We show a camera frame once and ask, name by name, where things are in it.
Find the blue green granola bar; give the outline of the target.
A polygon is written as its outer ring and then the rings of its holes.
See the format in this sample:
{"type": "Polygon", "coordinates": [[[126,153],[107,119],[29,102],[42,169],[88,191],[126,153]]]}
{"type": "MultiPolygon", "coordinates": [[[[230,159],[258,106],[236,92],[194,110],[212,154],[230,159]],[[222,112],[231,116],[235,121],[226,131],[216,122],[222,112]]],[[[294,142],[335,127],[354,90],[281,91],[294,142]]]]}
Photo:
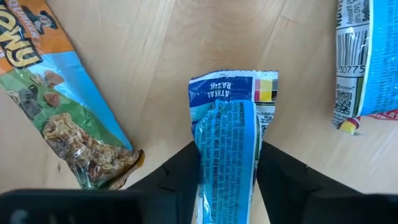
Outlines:
{"type": "Polygon", "coordinates": [[[398,121],[398,0],[338,0],[335,42],[335,128],[398,121]]]}

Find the blue oatmeal raisin granola bar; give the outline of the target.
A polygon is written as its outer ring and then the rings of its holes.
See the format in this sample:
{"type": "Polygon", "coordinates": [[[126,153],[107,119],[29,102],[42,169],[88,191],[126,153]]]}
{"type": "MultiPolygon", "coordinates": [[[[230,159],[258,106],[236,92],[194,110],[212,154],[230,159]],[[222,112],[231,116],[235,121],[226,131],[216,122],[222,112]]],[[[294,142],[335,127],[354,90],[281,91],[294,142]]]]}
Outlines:
{"type": "Polygon", "coordinates": [[[248,224],[277,71],[218,70],[188,85],[200,181],[195,224],[248,224]]]}

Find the orange chewy granola bar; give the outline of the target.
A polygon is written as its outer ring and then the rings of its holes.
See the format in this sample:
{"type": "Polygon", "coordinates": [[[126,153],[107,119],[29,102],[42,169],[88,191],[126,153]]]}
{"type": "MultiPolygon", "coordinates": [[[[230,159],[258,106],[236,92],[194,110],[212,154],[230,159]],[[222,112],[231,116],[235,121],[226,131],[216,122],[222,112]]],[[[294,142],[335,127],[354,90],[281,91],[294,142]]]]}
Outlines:
{"type": "Polygon", "coordinates": [[[0,86],[83,189],[120,189],[144,162],[45,0],[0,0],[0,86]]]}

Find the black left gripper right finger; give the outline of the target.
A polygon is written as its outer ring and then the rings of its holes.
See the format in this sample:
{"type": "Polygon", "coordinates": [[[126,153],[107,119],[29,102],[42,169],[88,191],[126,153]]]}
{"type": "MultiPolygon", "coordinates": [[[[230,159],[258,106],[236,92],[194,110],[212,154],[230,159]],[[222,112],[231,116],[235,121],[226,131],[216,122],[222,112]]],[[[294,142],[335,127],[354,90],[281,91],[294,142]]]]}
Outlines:
{"type": "Polygon", "coordinates": [[[360,224],[361,194],[262,142],[257,181],[271,224],[360,224]]]}

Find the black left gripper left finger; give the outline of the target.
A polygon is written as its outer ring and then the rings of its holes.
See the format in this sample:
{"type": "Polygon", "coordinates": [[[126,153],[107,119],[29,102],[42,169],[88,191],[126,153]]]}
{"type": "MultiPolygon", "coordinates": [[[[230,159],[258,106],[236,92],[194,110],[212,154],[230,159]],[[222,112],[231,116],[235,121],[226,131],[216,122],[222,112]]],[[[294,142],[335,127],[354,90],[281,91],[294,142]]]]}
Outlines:
{"type": "Polygon", "coordinates": [[[190,142],[127,188],[139,194],[140,224],[191,224],[199,179],[200,154],[190,142]]]}

